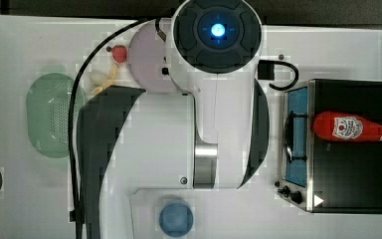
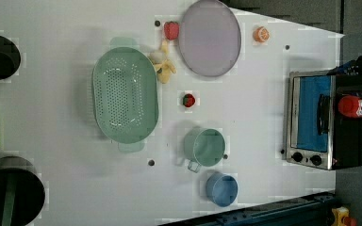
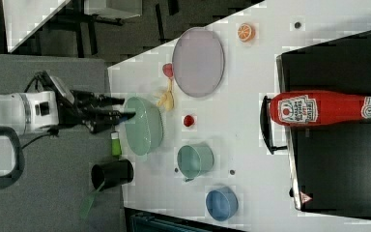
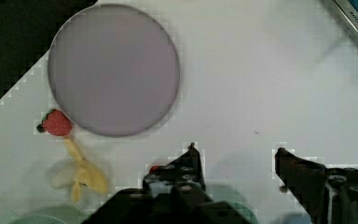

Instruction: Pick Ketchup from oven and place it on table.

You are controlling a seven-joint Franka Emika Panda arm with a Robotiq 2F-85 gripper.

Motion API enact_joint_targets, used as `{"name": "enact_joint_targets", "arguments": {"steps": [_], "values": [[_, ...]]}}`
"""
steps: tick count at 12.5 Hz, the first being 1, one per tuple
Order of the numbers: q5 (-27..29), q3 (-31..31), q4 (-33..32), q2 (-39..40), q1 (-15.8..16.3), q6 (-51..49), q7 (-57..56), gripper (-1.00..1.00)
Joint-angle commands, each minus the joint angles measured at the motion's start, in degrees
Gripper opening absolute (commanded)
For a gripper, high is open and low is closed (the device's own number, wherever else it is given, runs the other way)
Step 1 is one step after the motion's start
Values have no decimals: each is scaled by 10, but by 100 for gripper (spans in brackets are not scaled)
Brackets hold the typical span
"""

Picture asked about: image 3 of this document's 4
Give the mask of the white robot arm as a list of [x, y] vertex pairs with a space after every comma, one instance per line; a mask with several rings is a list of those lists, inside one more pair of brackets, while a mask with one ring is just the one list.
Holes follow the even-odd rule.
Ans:
[[55, 134], [77, 125], [98, 133], [135, 116], [133, 112], [110, 108], [124, 104], [123, 99], [73, 90], [45, 71], [36, 72], [28, 85], [35, 90], [0, 94], [0, 127], [10, 128], [18, 135]]

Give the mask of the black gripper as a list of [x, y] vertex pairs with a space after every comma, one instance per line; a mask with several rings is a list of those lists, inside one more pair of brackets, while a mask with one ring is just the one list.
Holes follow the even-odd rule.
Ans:
[[59, 77], [40, 72], [40, 83], [45, 91], [55, 93], [58, 109], [58, 130], [69, 129], [77, 125], [85, 126], [90, 133], [107, 130], [107, 125], [119, 125], [133, 118], [135, 112], [106, 110], [100, 115], [100, 107], [123, 105], [125, 99], [97, 95], [93, 92], [71, 90]]

